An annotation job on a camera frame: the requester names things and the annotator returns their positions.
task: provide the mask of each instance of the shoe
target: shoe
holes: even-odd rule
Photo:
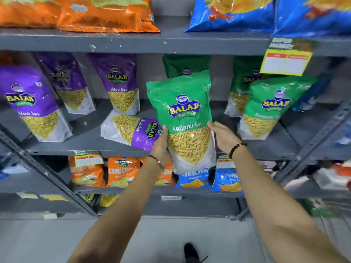
[[[197,254],[195,247],[191,243],[186,243],[184,245],[184,255],[185,255],[185,260],[188,257],[195,257],[199,259],[199,255]]]

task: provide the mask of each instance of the green package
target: green package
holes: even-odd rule
[[[230,117],[243,115],[245,105],[250,97],[249,86],[252,82],[265,79],[266,74],[260,74],[263,56],[235,56],[233,59],[232,85],[224,114]]]
[[[159,124],[169,131],[167,145],[176,174],[210,168],[216,164],[208,92],[208,70],[146,83],[147,96],[156,109]]]
[[[241,138],[265,140],[282,114],[316,81],[309,76],[286,76],[253,82],[239,122]]]
[[[210,59],[211,55],[165,54],[162,57],[166,75],[169,79],[208,70]]]

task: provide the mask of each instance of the gray tile floor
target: gray tile floor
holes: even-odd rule
[[[95,219],[10,220],[0,216],[2,263],[65,263]],[[316,219],[351,259],[351,221]],[[272,263],[254,222],[229,219],[143,217],[122,262],[184,262],[183,245],[193,242],[205,263]]]

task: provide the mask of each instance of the person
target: person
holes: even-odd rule
[[[225,125],[208,122],[208,127],[215,132],[219,149],[227,154],[242,142]],[[152,157],[147,157],[134,181],[87,231],[67,263],[121,261],[161,166],[169,162],[167,135],[168,129],[163,126],[163,133],[152,149]],[[258,231],[275,262],[349,262],[335,249],[300,204],[258,165],[246,146],[234,150],[232,158]],[[187,262],[200,262],[191,244],[186,244],[184,248]]]

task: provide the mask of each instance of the thin dark bracelet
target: thin dark bracelet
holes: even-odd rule
[[[147,155],[147,156],[150,157],[150,158],[153,158],[157,162],[157,164],[160,166],[161,170],[163,170],[163,167],[162,167],[160,161],[158,159],[156,159],[156,157],[154,157],[152,155]]]
[[[233,159],[233,158],[232,158],[232,157],[233,157],[233,152],[234,152],[234,150],[236,150],[238,147],[240,147],[240,145],[242,145],[242,146],[248,146],[248,144],[245,143],[245,142],[241,142],[240,144],[236,144],[236,145],[232,148],[232,150],[230,151],[230,153],[229,153],[229,155],[228,155],[229,159]]]

